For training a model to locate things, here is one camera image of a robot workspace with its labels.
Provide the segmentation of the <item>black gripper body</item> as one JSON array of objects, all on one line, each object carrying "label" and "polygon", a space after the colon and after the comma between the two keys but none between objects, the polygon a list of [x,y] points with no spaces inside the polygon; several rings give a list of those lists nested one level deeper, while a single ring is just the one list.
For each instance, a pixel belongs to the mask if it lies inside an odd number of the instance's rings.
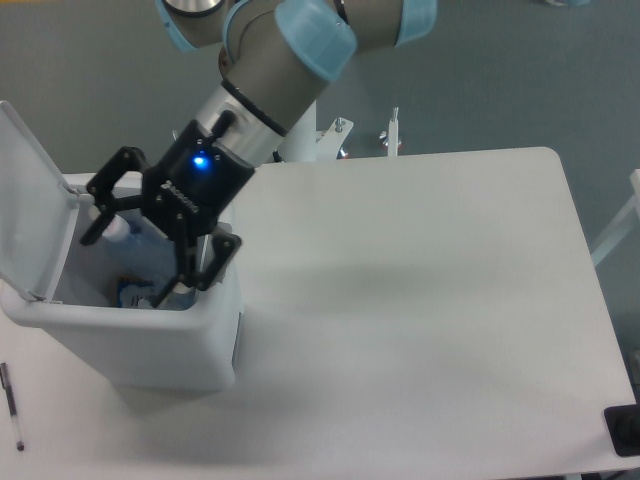
[{"label": "black gripper body", "polygon": [[153,167],[143,173],[141,213],[169,239],[210,233],[255,169],[220,140],[234,121],[211,129],[192,120]]}]

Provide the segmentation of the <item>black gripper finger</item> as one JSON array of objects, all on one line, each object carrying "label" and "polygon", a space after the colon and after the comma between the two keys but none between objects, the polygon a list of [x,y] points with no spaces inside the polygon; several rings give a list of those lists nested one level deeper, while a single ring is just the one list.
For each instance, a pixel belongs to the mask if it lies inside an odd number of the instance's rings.
[{"label": "black gripper finger", "polygon": [[159,308],[182,285],[188,290],[207,291],[224,279],[225,272],[242,245],[230,224],[217,224],[202,236],[206,252],[198,253],[199,237],[187,231],[186,224],[175,224],[172,238],[175,267],[162,289],[152,298],[152,307]]},{"label": "black gripper finger", "polygon": [[142,150],[137,147],[121,147],[87,183],[86,190],[94,199],[99,215],[80,239],[80,244],[95,244],[121,211],[139,209],[140,194],[118,198],[113,194],[116,183],[127,172],[144,173],[150,165]]}]

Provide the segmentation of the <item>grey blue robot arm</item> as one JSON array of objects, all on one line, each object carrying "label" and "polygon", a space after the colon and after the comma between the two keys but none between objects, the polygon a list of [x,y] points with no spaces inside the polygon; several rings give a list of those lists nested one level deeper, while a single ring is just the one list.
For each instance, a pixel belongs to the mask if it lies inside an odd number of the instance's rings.
[{"label": "grey blue robot arm", "polygon": [[427,35],[434,1],[165,1],[176,39],[221,43],[220,87],[155,165],[122,147],[87,183],[98,217],[82,237],[98,241],[121,211],[138,210],[171,241],[174,269],[151,299],[178,286],[205,291],[221,281],[240,247],[221,213],[255,170],[336,81],[358,52]]}]

